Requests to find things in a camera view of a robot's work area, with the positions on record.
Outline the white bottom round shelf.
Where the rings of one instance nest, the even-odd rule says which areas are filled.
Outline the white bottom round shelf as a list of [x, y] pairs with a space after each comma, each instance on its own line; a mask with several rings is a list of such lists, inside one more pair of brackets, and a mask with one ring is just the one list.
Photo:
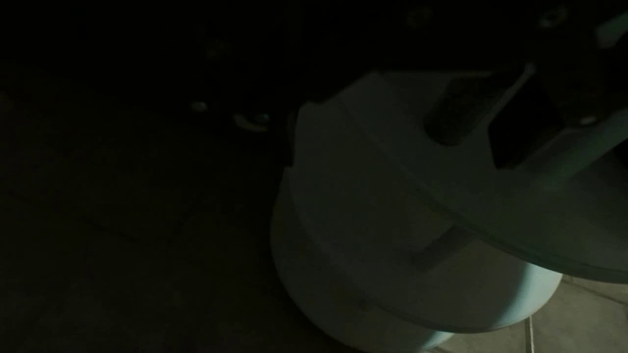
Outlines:
[[321, 334], [358, 353], [427, 353], [452, 338], [392, 317], [362, 297], [309, 240], [286, 183], [272, 209], [270, 250], [295, 309]]

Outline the white top round shelf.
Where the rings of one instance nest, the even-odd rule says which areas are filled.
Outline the white top round shelf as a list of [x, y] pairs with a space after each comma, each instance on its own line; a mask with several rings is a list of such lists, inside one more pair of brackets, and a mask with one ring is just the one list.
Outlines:
[[339, 93], [350, 119], [425, 203], [478, 238], [572, 277], [628, 277], [625, 117], [570, 130], [501, 168], [490, 126], [531, 81], [482, 73], [370, 73]]

